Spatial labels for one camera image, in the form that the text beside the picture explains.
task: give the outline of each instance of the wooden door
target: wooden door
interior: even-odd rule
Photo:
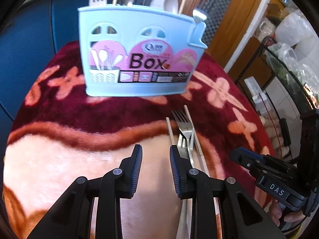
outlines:
[[[186,0],[183,14],[192,15],[200,0]],[[225,67],[245,35],[261,0],[232,0],[206,52]]]

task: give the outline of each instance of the basket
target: basket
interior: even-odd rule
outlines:
[[[181,94],[207,46],[204,22],[147,6],[82,7],[79,37],[89,96]]]

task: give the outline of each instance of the brown wavy stripe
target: brown wavy stripe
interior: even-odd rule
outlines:
[[[171,121],[173,131],[177,131],[176,122]],[[11,132],[7,145],[11,145],[27,134],[43,135],[58,140],[65,145],[88,151],[112,151],[126,148],[143,139],[168,134],[165,120],[157,120],[135,127],[126,127],[113,134],[87,133],[54,122],[34,122]]]

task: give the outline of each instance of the finger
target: finger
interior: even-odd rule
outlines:
[[[296,212],[293,212],[293,213],[286,215],[284,218],[284,221],[291,223],[291,222],[301,221],[304,219],[304,217],[305,216],[302,213],[302,210],[300,210],[300,211],[296,211]]]
[[[270,216],[270,218],[272,219],[272,221],[274,221],[274,223],[276,224],[276,226],[280,225],[280,221],[278,218],[276,218],[272,213],[268,213],[268,215]]]
[[[282,210],[278,202],[272,202],[271,206],[269,207],[269,212],[271,212],[278,219],[280,219],[282,216]]]

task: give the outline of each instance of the red blanket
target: red blanket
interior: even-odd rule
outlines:
[[[40,74],[13,123],[4,167],[10,224],[26,238],[78,177],[103,176],[143,146],[137,193],[123,201],[124,238],[174,238],[180,201],[169,165],[165,117],[186,104],[211,177],[235,177],[263,206],[266,195],[233,163],[239,146],[273,153],[258,115],[223,69],[204,54],[186,93],[157,97],[90,97],[85,93],[79,43],[64,46]]]

